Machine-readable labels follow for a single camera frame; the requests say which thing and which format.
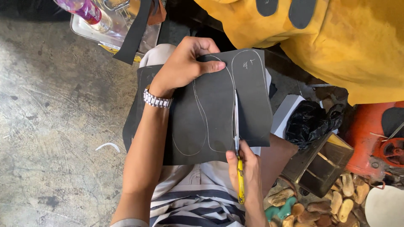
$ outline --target yellow scissor handle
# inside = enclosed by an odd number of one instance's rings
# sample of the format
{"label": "yellow scissor handle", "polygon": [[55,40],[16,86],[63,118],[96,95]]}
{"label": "yellow scissor handle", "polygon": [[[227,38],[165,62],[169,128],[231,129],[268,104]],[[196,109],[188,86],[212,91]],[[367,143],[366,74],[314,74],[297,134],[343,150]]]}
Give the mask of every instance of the yellow scissor handle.
{"label": "yellow scissor handle", "polygon": [[237,156],[237,175],[238,175],[238,203],[244,204],[244,172],[243,162],[240,156]]}

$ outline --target hand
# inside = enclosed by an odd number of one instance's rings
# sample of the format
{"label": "hand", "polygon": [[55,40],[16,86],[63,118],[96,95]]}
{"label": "hand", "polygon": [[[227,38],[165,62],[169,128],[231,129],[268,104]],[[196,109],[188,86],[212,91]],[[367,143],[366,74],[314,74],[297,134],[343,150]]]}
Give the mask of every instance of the hand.
{"label": "hand", "polygon": [[174,89],[186,86],[202,74],[224,69],[226,64],[222,61],[196,61],[199,56],[219,52],[211,38],[186,36],[154,77],[150,94],[171,98]]}
{"label": "hand", "polygon": [[[239,155],[243,161],[246,223],[251,226],[266,226],[268,221],[262,197],[261,158],[253,153],[244,140],[240,140]],[[227,151],[226,158],[231,185],[238,193],[237,156],[234,151]]]}

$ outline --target wristwatch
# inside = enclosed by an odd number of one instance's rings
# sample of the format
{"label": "wristwatch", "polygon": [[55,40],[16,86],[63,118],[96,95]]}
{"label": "wristwatch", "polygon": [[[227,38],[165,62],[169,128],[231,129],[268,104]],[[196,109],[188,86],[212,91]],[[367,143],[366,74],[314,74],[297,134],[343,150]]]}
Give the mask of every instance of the wristwatch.
{"label": "wristwatch", "polygon": [[171,104],[173,103],[173,98],[171,99],[158,98],[149,93],[149,88],[150,84],[145,88],[145,91],[143,92],[143,100],[147,104],[154,107],[170,108]]}

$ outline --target person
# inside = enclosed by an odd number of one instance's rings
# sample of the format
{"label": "person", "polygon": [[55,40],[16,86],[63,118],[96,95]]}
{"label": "person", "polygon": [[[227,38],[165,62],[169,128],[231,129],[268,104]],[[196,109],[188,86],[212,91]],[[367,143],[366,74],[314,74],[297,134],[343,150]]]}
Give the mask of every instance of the person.
{"label": "person", "polygon": [[[164,64],[149,93],[169,99],[176,88],[186,86],[204,73],[226,67],[221,61],[198,62],[196,58],[220,52],[210,38],[185,37],[175,47],[161,44],[146,53],[140,67]],[[237,157],[227,151],[227,162],[163,166],[168,108],[145,104],[139,127],[125,159],[122,193],[111,227],[128,226],[269,226],[263,209],[261,158],[240,141],[243,160],[245,204],[238,203]],[[272,185],[297,147],[270,136],[266,184]]]}

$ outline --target plastic bottle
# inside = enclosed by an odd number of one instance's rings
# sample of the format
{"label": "plastic bottle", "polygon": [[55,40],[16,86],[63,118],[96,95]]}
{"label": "plastic bottle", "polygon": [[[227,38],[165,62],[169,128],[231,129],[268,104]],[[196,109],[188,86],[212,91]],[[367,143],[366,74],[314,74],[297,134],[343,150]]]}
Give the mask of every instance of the plastic bottle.
{"label": "plastic bottle", "polygon": [[91,0],[54,0],[62,9],[76,14],[94,30],[105,33],[111,29],[111,18]]}

